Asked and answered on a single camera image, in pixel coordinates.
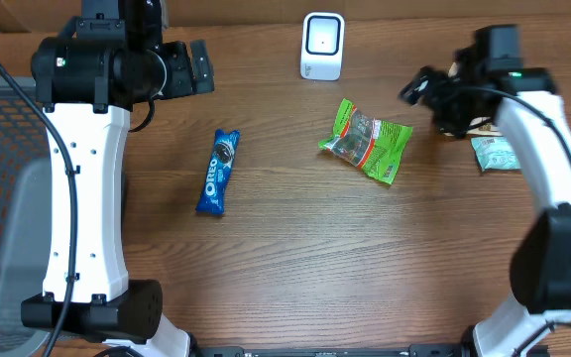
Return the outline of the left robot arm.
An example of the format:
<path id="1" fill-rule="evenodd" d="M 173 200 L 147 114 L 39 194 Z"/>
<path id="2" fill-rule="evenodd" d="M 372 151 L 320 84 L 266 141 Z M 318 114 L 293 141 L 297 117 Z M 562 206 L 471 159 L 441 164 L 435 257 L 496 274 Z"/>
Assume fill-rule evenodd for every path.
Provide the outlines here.
<path id="1" fill-rule="evenodd" d="M 86 1 L 33 54 L 49 127 L 52 238 L 42 290 L 22 323 L 140 356 L 193 356 L 191 336 L 163 313 L 154 280 L 133 280 L 121 241 L 123 154 L 137 103 L 211 92 L 205 43 L 163 39 L 162 1 Z"/>

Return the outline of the green snack bag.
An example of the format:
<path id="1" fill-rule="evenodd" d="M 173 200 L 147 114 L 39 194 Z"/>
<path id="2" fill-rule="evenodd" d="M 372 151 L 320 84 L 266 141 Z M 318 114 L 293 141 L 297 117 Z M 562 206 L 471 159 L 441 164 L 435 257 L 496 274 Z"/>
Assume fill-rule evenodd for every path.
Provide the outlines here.
<path id="1" fill-rule="evenodd" d="M 411 134 L 411 127 L 367 116 L 344 98 L 331 137 L 320 141 L 318 147 L 362 170 L 369 178 L 392 184 Z"/>

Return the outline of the blue Oreo cookie pack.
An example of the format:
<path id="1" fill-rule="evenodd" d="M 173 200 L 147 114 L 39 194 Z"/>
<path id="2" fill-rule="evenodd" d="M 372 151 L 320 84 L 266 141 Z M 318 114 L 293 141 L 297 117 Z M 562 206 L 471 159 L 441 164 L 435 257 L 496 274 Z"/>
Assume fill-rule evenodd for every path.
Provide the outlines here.
<path id="1" fill-rule="evenodd" d="M 226 188 L 232 173 L 240 140 L 240 132 L 217 129 L 204 186 L 195 210 L 199 213 L 223 215 Z"/>

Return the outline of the teal snack wrapper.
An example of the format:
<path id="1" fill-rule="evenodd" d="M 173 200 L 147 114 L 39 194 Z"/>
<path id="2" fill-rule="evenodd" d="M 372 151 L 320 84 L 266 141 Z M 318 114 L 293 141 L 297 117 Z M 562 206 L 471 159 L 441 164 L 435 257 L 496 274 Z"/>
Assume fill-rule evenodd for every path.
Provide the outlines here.
<path id="1" fill-rule="evenodd" d="M 480 169 L 498 171 L 518 171 L 519 161 L 514 149 L 504 137 L 473 137 L 471 145 Z"/>

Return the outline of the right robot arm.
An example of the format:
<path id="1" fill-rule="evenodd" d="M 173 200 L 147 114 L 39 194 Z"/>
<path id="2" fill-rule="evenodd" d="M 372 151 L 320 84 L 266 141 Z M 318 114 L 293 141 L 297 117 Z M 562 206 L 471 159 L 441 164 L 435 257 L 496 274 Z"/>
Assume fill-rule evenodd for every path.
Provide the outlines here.
<path id="1" fill-rule="evenodd" d="M 563 99 L 547 69 L 524 66 L 515 25 L 477 30 L 454 65 L 452 75 L 423 67 L 400 99 L 428 107 L 437 129 L 457 138 L 473 119 L 489 118 L 514 150 L 535 221 L 512 257 L 508 298 L 450 353 L 544 356 L 538 342 L 571 326 L 571 131 Z"/>

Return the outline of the beige brown pastry bag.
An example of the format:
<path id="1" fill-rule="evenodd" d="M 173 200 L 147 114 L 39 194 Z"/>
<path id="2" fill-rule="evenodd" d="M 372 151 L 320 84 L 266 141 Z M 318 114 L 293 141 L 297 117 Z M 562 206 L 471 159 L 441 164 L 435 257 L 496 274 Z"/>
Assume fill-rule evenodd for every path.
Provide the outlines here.
<path id="1" fill-rule="evenodd" d="M 453 62 L 448 69 L 448 76 L 453 77 L 458 74 L 459 65 L 457 62 Z M 477 117 L 470 122 L 470 128 L 466 134 L 471 136 L 492 136 L 499 137 L 502 133 L 499 128 L 492 122 L 489 121 L 489 117 Z"/>

